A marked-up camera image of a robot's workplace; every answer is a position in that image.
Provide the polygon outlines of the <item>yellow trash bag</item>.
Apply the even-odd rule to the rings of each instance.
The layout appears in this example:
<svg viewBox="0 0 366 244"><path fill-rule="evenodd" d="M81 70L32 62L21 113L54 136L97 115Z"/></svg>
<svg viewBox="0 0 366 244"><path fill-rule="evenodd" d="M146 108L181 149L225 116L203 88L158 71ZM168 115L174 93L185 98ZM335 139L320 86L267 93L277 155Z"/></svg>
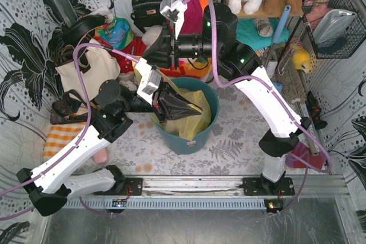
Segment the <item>yellow trash bag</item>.
<svg viewBox="0 0 366 244"><path fill-rule="evenodd" d="M136 64L137 95L152 108L152 120L169 134L188 141L208 128L211 110L202 90L179 88L172 79L145 63Z"/></svg>

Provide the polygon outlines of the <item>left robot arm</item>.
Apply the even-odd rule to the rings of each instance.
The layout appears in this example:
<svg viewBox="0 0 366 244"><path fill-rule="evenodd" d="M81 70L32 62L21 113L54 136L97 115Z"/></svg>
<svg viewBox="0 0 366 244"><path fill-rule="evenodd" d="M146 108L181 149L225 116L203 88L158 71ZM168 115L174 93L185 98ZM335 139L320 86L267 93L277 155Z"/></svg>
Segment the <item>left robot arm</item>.
<svg viewBox="0 0 366 244"><path fill-rule="evenodd" d="M157 87L149 88L147 99L117 80L107 80L94 100L100 109L70 143L42 165L17 172L33 206L43 217L56 213L75 197L129 194L126 177L115 165L90 174L73 174L132 125L126 113L155 113L161 124L203 113L202 107L185 99L163 80L158 81Z"/></svg>

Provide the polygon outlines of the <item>teal trash bin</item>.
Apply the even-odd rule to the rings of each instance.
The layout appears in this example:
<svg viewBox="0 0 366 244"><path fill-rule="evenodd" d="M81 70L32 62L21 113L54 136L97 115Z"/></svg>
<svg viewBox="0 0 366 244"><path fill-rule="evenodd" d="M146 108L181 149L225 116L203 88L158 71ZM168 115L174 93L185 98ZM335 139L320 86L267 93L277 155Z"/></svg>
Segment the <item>teal trash bin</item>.
<svg viewBox="0 0 366 244"><path fill-rule="evenodd" d="M174 78L172 82L180 89L186 89L187 91L201 90L209 104L211 111L210 125L202 132L197 133L192 141L181 138L178 135L173 135L161 128L155 118L152 118L152 122L160 133L160 136L164 142L164 145L177 155L189 155L201 150L207 143L211 134L212 128L216 123L218 114L220 111L220 103L216 92L207 83L188 77Z"/></svg>

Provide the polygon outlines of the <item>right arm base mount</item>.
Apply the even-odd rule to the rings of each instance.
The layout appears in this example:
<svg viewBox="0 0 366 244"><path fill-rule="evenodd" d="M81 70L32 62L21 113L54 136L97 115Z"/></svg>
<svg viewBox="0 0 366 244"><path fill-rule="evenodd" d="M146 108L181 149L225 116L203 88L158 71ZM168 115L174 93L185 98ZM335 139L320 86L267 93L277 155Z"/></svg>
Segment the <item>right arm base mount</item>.
<svg viewBox="0 0 366 244"><path fill-rule="evenodd" d="M285 177L274 183L265 178L249 177L242 179L242 188L246 196L293 196L293 181Z"/></svg>

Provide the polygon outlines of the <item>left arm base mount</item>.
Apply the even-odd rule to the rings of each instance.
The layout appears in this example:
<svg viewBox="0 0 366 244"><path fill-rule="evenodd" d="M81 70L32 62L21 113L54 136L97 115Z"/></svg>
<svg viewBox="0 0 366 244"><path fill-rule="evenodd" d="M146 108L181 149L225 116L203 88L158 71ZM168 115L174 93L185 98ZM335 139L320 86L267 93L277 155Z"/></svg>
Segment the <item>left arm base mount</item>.
<svg viewBox="0 0 366 244"><path fill-rule="evenodd" d="M94 195L102 196L140 196L142 194L143 178L126 178L124 185L119 188L112 188L108 191L98 191Z"/></svg>

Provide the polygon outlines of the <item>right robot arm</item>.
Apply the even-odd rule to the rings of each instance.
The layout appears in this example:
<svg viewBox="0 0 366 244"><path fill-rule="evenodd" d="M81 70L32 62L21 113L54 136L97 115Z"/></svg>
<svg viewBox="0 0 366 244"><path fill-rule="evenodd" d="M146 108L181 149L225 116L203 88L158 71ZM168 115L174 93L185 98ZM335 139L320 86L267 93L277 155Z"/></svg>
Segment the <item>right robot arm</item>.
<svg viewBox="0 0 366 244"><path fill-rule="evenodd" d="M168 68L180 57L210 57L212 72L219 87L235 85L256 106L270 129L259 141L266 154L262 177L273 183L285 174L286 154L297 145L298 135L309 127L307 117L297 115L274 87L265 67L253 49L236 40L238 18L222 3L210 3L202 16L201 34L181 34L188 2L163 0L160 14L174 29L164 27L141 60L151 73L157 67Z"/></svg>

